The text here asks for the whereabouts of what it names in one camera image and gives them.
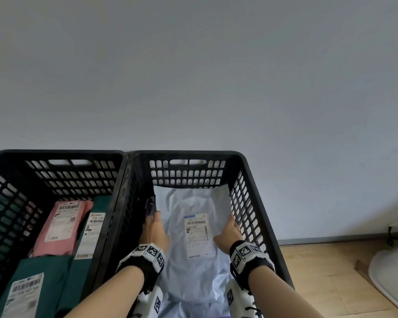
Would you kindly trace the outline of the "person's right hand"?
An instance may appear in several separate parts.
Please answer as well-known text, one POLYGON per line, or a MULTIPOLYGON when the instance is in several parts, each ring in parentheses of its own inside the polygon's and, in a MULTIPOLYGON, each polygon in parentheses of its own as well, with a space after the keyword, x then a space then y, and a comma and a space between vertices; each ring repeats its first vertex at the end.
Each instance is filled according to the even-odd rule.
POLYGON ((226 224, 224 225, 222 232, 213 237, 213 241, 217 245, 218 249, 229 255, 231 246, 235 242, 243 241, 244 239, 242 234, 227 234, 225 229, 226 224))

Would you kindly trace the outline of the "person's left hand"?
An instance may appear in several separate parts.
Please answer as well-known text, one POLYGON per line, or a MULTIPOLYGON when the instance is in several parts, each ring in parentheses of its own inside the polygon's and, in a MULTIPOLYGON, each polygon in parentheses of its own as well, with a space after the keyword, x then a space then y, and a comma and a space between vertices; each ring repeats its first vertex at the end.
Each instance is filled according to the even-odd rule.
POLYGON ((159 249, 166 253, 169 249, 170 238, 166 234, 163 223, 153 224, 146 226, 146 218, 143 224, 142 234, 140 235, 139 244, 151 244, 153 243, 159 249))

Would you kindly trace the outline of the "white plastic mailer parcel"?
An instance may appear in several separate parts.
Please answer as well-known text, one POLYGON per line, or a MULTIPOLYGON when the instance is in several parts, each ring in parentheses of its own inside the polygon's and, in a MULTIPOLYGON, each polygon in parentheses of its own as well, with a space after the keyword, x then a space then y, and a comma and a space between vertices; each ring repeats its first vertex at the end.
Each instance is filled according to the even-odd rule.
POLYGON ((157 285, 164 294, 159 318, 228 318, 225 287, 230 258, 213 237, 232 215, 229 187, 154 186, 156 211, 170 238, 157 285))

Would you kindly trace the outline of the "person's right forearm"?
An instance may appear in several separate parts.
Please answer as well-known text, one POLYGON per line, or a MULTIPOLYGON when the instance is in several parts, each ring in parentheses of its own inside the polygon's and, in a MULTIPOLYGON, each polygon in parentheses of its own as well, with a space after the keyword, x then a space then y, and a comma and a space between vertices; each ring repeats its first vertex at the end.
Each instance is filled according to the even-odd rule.
POLYGON ((248 283, 264 318, 324 318, 267 266, 253 269, 248 283))

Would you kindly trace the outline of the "person's left forearm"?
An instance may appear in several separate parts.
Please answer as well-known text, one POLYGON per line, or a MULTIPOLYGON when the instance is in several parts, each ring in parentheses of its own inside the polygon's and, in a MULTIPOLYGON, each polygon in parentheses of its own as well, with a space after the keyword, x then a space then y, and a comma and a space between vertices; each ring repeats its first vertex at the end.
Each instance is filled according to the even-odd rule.
POLYGON ((64 318, 127 318, 144 284, 144 274, 128 266, 85 298, 64 318))

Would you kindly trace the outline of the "black right wrist marker band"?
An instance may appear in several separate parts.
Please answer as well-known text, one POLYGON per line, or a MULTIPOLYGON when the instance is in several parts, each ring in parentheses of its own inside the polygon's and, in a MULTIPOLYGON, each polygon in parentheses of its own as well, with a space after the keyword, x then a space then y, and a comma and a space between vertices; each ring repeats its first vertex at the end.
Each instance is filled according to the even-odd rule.
POLYGON ((257 267, 265 266, 275 272, 275 266, 268 254, 254 243, 238 240, 229 251, 230 272, 241 289, 250 292, 249 275, 257 267))

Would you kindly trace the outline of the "black wrist marker band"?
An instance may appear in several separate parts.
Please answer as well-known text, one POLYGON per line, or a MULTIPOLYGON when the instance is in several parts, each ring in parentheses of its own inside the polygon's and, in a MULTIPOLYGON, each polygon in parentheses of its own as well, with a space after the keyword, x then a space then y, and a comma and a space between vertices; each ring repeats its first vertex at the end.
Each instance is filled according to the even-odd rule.
POLYGON ((275 266, 268 254, 254 243, 238 240, 229 251, 230 272, 241 289, 250 292, 249 275, 257 267, 265 266, 275 272, 275 266))
POLYGON ((116 273, 128 266, 138 267, 144 275, 142 293, 150 293, 165 265, 165 254, 154 243, 139 244, 118 264, 116 273))

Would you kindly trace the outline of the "black left wrist marker band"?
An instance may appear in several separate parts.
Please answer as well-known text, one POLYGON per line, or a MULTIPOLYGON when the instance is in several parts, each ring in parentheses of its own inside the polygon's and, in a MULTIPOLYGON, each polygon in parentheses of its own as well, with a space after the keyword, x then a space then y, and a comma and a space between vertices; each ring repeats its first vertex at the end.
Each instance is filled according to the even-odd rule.
POLYGON ((118 264, 116 273, 128 266, 138 267, 144 275, 142 293, 150 293, 165 265, 165 254, 154 243, 139 244, 118 264))

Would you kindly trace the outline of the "tall dark green mailer parcel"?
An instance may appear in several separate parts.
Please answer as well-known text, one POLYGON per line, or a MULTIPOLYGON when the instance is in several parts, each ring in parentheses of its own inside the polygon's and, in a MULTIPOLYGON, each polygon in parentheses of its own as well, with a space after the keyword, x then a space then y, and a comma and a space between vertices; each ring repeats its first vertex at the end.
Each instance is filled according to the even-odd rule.
POLYGON ((74 255, 58 301, 55 318, 64 318, 80 302, 111 196, 98 196, 77 233, 74 255))

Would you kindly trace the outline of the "pink mailer parcel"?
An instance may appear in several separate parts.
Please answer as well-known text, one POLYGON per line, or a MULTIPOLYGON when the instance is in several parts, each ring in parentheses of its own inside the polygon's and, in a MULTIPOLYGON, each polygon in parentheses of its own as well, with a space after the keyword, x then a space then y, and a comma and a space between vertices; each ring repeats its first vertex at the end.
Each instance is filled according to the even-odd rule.
POLYGON ((31 257, 72 255, 79 226, 94 202, 58 201, 33 247, 31 257))

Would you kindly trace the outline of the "gray baseboard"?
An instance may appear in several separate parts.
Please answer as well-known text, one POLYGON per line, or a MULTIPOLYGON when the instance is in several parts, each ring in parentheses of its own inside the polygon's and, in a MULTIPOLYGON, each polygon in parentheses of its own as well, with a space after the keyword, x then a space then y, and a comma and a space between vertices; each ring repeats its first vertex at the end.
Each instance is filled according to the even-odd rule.
POLYGON ((277 240, 279 246, 298 246, 310 244, 325 244, 335 242, 350 242, 350 241, 364 241, 387 239, 388 233, 363 234, 363 235, 345 235, 332 237, 315 237, 315 238, 301 238, 301 239, 281 239, 277 240))

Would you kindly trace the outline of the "flat dark green mailer parcel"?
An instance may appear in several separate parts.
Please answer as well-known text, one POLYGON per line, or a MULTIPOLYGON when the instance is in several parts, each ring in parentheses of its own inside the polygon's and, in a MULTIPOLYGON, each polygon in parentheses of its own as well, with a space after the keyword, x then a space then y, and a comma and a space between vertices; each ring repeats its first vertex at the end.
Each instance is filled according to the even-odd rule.
POLYGON ((54 318, 71 256, 22 259, 0 297, 0 318, 54 318))

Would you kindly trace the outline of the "black plastic crate with parcels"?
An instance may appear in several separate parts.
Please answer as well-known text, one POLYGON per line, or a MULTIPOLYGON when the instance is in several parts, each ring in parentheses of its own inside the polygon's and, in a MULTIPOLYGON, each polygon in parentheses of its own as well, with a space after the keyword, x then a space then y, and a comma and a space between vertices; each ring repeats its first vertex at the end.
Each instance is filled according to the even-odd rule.
POLYGON ((0 151, 0 297, 58 201, 111 196, 80 299, 106 281, 116 266, 127 162, 128 154, 118 150, 0 151))

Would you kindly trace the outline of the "white rounded plastic object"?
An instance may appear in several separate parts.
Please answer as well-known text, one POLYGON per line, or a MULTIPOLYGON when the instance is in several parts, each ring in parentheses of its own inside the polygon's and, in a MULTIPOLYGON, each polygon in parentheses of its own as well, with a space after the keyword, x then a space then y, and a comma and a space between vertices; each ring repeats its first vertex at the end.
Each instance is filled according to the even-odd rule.
POLYGON ((368 276, 375 288, 398 308, 398 247, 377 252, 368 267, 368 276))

